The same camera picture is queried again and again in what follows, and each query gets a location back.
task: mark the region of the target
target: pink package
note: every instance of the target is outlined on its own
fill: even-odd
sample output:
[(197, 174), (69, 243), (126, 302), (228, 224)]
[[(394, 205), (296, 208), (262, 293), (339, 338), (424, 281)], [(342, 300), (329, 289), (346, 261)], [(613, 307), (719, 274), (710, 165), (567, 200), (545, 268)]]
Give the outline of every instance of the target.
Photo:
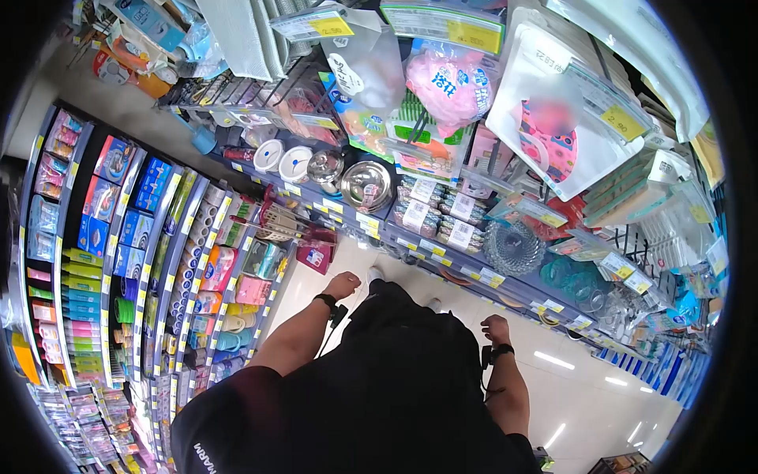
[(261, 305), (266, 302), (266, 296), (271, 289), (271, 282), (242, 275), (237, 283), (237, 303)]
[(200, 289), (224, 291), (231, 278), (231, 269), (236, 255), (237, 249), (214, 245), (208, 256), (208, 264), (202, 276)]
[(494, 100), (496, 64), (483, 52), (414, 41), (406, 85), (437, 121), (443, 138), (484, 116)]

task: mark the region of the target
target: pot lid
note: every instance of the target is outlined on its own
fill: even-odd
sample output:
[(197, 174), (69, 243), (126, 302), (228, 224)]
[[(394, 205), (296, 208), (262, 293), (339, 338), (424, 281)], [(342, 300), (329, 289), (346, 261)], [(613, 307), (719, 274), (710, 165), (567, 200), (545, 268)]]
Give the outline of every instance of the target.
[(308, 162), (313, 151), (307, 146), (296, 146), (288, 149), (279, 161), (279, 175), (285, 181), (298, 180), (308, 172)]
[(281, 140), (272, 139), (265, 141), (255, 151), (252, 163), (258, 171), (268, 171), (279, 164), (279, 159), (284, 153), (284, 144)]
[(328, 183), (342, 174), (345, 159), (338, 152), (324, 150), (308, 162), (308, 176), (316, 183)]

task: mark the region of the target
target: paper towel roll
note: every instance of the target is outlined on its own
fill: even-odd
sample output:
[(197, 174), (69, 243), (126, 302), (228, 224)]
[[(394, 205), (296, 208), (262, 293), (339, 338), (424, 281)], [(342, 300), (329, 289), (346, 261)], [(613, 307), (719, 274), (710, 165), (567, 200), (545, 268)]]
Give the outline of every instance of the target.
[(226, 196), (226, 193), (227, 192), (222, 190), (220, 187), (209, 184), (208, 187), (205, 188), (205, 195), (202, 198), (213, 206), (219, 207), (224, 201), (224, 196)]

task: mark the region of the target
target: person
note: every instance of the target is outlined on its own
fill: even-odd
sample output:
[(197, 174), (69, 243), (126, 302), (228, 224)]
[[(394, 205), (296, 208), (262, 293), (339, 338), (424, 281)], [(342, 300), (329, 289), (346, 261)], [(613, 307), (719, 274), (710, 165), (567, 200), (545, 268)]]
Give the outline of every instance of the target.
[(335, 303), (361, 285), (350, 272), (177, 414), (179, 473), (540, 472), (508, 322), (481, 323), (499, 353), (485, 403), (474, 335), (439, 300), (419, 306), (375, 267), (368, 278), (335, 349), (314, 359)]

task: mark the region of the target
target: hanging product package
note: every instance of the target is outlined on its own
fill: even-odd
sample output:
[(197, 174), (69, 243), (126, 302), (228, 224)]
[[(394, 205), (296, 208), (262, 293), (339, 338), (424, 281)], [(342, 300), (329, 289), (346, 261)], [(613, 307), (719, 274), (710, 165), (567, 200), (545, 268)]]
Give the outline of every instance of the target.
[(492, 106), (500, 77), (494, 58), (452, 43), (414, 39), (407, 87), (437, 121), (443, 138), (481, 119)]
[[(550, 11), (514, 8), (511, 14), (509, 7), (509, 21), (508, 63), (487, 128), (568, 201), (639, 152), (644, 139), (624, 140), (584, 111), (582, 90), (561, 74), (575, 59), (602, 70), (597, 54), (585, 44), (586, 33)], [(612, 81), (634, 97), (617, 63), (608, 61)]]
[(321, 48), (340, 92), (386, 117), (406, 92), (397, 36), (375, 11), (345, 10), (354, 34), (322, 39)]

